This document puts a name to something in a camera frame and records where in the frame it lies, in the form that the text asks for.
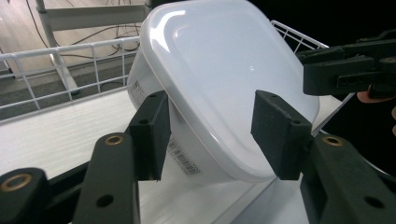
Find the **label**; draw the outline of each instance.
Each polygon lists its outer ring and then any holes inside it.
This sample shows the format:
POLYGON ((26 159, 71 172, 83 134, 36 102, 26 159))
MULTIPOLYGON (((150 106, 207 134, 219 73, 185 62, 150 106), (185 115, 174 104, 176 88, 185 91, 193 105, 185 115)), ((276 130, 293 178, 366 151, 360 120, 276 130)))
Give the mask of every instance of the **label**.
POLYGON ((186 175, 198 175, 201 173, 201 170, 183 152, 173 136, 169 139, 168 151, 186 175))
POLYGON ((131 88, 131 95, 134 98, 134 102, 141 106, 145 101, 146 97, 148 96, 145 91, 143 91, 142 87, 139 85, 139 82, 136 81, 131 88))

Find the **white wire shelf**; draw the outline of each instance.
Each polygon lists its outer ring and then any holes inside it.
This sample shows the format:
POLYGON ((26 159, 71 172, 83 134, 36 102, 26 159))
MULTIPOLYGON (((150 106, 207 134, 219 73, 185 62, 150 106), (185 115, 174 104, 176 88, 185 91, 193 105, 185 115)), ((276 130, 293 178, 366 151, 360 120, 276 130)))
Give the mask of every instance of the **white wire shelf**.
MULTIPOLYGON (((279 31, 279 33, 282 35, 282 37, 289 44, 289 46, 294 52, 304 49, 321 49, 328 47, 325 44, 320 43, 317 40, 307 35, 304 35, 290 28, 287 25, 282 24, 281 22, 271 21, 271 23, 279 31)), ((14 115, 9 115, 5 118, 0 117, 0 119, 9 119, 12 117, 17 117, 18 115, 21 114, 31 113, 37 110, 41 110, 43 108, 51 107, 52 105, 50 106, 43 105, 42 102, 44 100, 48 100, 61 95, 66 97, 62 101, 57 102, 56 105, 73 102, 81 98, 78 95, 76 95, 76 92, 84 91, 87 90, 88 88, 96 88, 94 94, 101 94, 103 92, 101 87, 107 83, 118 82, 120 85, 116 88, 117 90, 119 90, 120 88, 125 88, 127 84, 126 80, 130 70, 130 67, 126 67, 126 60, 129 57, 133 57, 136 54, 138 42, 139 42, 139 37, 134 36, 134 37, 125 37, 114 40, 94 42, 89 44, 78 44, 67 47, 36 49, 36 50, 28 50, 28 51, 22 51, 16 53, 0 54, 0 63, 7 62, 14 64, 12 71, 13 73, 7 75, 1 75, 0 83, 2 82, 2 80, 5 80, 6 78, 8 79, 17 78, 19 82, 22 82, 25 85, 25 90, 28 91, 28 95, 29 95, 28 97, 25 97, 20 100, 16 100, 15 102, 7 101, 7 99, 0 99, 0 115, 3 113, 2 111, 6 111, 11 108, 16 108, 15 111, 18 112, 18 113, 16 112, 14 115), (127 45, 131 45, 131 43, 135 43, 137 45, 137 47, 134 50, 128 50, 127 45), (109 54, 106 56, 98 55, 100 48, 104 48, 104 47, 114 48, 114 46, 117 46, 118 48, 117 53, 109 54), (78 61, 78 62, 68 62, 67 60, 62 60, 62 57, 64 57, 66 53, 77 52, 77 51, 81 52, 82 50, 83 51, 85 50, 85 54, 89 52, 91 55, 89 57, 84 57, 82 61, 78 61), (38 69, 29 69, 26 68, 26 66, 23 66, 23 62, 22 62, 23 60, 39 57, 50 61, 51 56, 57 58, 60 63, 58 65, 51 64, 38 69), (101 69, 99 68, 98 64, 101 62, 111 61, 111 60, 118 61, 118 66, 120 67, 118 69, 119 72, 112 77, 103 79, 102 75, 100 74, 101 69), (78 85, 76 89, 69 90, 66 81, 64 82, 65 88, 60 88, 57 91, 53 91, 47 94, 37 94, 35 92, 35 86, 33 84, 35 78, 44 76, 45 74, 49 74, 49 73, 59 73, 59 75, 64 79, 63 69, 65 68, 70 69, 71 67, 84 67, 84 66, 90 66, 92 68, 92 75, 94 76, 94 79, 91 83, 84 83, 82 85, 78 85), (17 106, 28 105, 28 104, 31 105, 31 109, 29 111, 24 112, 24 111, 20 111, 17 108, 17 106)))

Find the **finger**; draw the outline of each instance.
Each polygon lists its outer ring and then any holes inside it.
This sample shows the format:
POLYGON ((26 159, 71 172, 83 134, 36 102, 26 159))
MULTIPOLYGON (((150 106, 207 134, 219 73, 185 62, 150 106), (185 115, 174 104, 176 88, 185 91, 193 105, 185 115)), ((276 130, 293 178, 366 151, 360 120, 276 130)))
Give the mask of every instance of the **finger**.
POLYGON ((380 103, 380 102, 391 100, 393 98, 395 98, 395 97, 393 96, 393 97, 390 97, 390 98, 373 99, 373 98, 370 98, 368 91, 360 91, 360 92, 358 92, 358 99, 361 102, 366 103, 366 104, 380 103))
MULTIPOLYGON (((393 116, 393 118, 394 119, 396 119, 396 106, 395 107, 393 107, 393 109, 392 109, 392 116, 393 116)), ((395 126, 393 126, 393 129, 392 129, 392 131, 393 131, 393 134, 395 135, 395 137, 396 137, 396 125, 395 126)))

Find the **white plastic container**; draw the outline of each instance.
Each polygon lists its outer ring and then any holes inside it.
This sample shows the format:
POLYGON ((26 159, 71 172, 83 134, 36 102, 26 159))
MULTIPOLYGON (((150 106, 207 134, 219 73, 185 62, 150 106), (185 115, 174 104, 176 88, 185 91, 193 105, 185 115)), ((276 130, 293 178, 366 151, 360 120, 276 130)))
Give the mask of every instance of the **white plastic container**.
POLYGON ((303 94, 303 67, 268 19, 245 0, 156 7, 142 24, 128 78, 136 107, 170 98, 168 151, 202 184, 263 182, 275 175, 250 134, 255 90, 280 95, 311 122, 318 97, 303 94))

